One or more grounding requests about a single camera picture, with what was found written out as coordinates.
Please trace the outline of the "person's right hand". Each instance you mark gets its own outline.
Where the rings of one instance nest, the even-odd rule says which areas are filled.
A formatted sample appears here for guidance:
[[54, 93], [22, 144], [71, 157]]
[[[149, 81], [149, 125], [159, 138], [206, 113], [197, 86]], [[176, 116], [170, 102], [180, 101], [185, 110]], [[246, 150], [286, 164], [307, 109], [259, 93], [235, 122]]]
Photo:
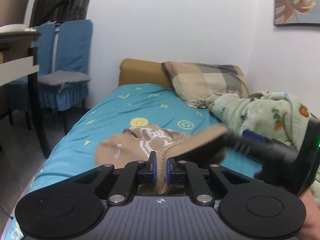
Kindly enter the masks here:
[[299, 198], [306, 208], [306, 219], [299, 232], [299, 238], [306, 240], [320, 239], [319, 207], [313, 198], [312, 192], [306, 190]]

